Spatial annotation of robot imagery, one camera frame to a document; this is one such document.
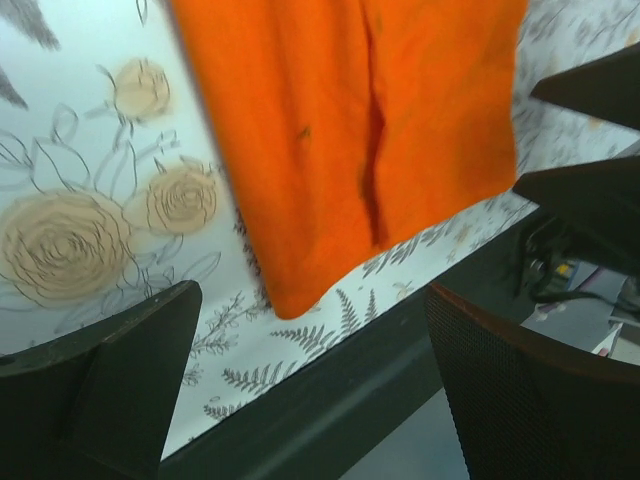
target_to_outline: beige rose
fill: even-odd
[[[131,121],[157,118],[166,112],[171,98],[164,70],[149,60],[134,59],[113,79],[116,110]]]
[[[0,219],[0,273],[25,297],[61,306],[115,284],[131,260],[122,208],[66,190],[17,200]]]
[[[126,218],[160,234],[189,234],[201,230],[216,213],[213,173],[205,173],[196,160],[183,158],[184,165],[163,170],[149,188],[125,207]]]

